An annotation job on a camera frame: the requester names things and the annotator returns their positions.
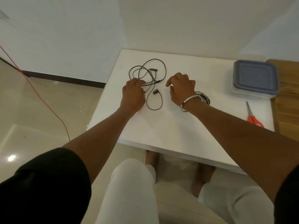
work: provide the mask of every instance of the scissors blade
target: scissors blade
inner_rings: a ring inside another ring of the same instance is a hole
[[[249,104],[248,104],[247,101],[246,101],[246,105],[247,105],[248,115],[250,115],[251,117],[253,117],[253,114],[252,114],[252,112],[251,112],[251,109],[250,109]]]

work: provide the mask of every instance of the plastic container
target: plastic container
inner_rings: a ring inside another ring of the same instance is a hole
[[[234,63],[233,92],[272,98],[276,96],[279,88],[275,65],[246,60]]]

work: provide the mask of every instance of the dark baseboard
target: dark baseboard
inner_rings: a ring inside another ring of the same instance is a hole
[[[6,60],[2,59],[1,57],[0,57],[0,60],[2,60],[6,64],[8,64],[9,66],[11,66],[17,70],[17,68],[15,66],[13,66],[11,63],[7,62]],[[65,76],[49,75],[49,74],[44,74],[44,73],[32,72],[32,71],[22,71],[22,72],[27,77],[49,79],[49,80],[53,80],[53,81],[67,82],[67,83],[73,83],[73,84],[83,85],[83,86],[104,88],[106,85],[106,83],[104,83],[104,82],[95,82],[95,81],[89,81],[89,80],[83,80],[83,79],[75,79],[75,78],[69,78],[69,77],[65,77]]]

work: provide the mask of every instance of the blue lid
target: blue lid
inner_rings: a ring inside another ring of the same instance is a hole
[[[276,67],[266,62],[238,60],[234,63],[233,85],[241,90],[276,95],[279,91]]]

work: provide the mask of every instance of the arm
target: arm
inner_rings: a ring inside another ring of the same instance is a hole
[[[74,151],[84,162],[91,183],[109,158],[121,132],[129,119],[145,103],[143,80],[132,79],[123,87],[119,109],[90,130],[65,144],[63,148]]]
[[[166,83],[172,101],[178,106],[195,94],[195,81],[177,73]],[[215,109],[197,98],[184,109],[196,116],[227,154],[265,191],[271,201],[299,164],[299,143],[281,134],[258,127]]]

